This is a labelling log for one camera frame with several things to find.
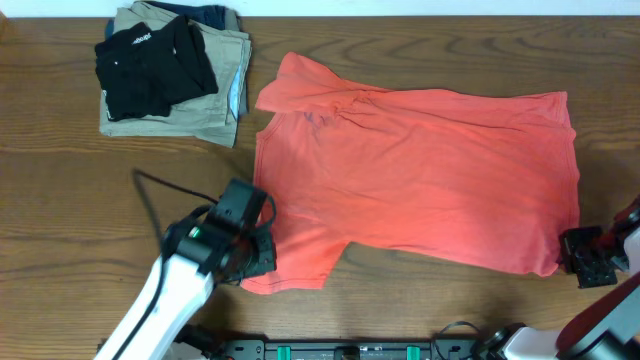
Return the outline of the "orange soccer t-shirt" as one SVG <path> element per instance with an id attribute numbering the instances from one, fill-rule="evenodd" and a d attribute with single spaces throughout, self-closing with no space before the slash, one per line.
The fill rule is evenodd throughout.
<path id="1" fill-rule="evenodd" d="M 353 243 L 542 277 L 579 221 L 563 91 L 495 98 L 390 90 L 297 53 L 256 106 L 255 184 L 275 201 L 273 272 L 253 293 L 320 289 Z"/>

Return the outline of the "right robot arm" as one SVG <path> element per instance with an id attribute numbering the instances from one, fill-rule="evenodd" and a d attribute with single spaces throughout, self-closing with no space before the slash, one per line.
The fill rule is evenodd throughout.
<path id="1" fill-rule="evenodd" d="M 560 238 L 565 271 L 581 289 L 615 288 L 559 331 L 514 324 L 478 344 L 474 359 L 637 359 L 639 357 L 639 200 L 612 226 L 583 227 Z"/>

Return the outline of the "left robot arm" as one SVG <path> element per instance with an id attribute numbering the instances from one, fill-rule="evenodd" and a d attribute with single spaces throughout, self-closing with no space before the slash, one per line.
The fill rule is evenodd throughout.
<path id="1" fill-rule="evenodd" d="M 163 358 L 217 285 L 276 268 L 271 225 L 241 229 L 192 217 L 172 224 L 143 289 L 96 357 Z"/>

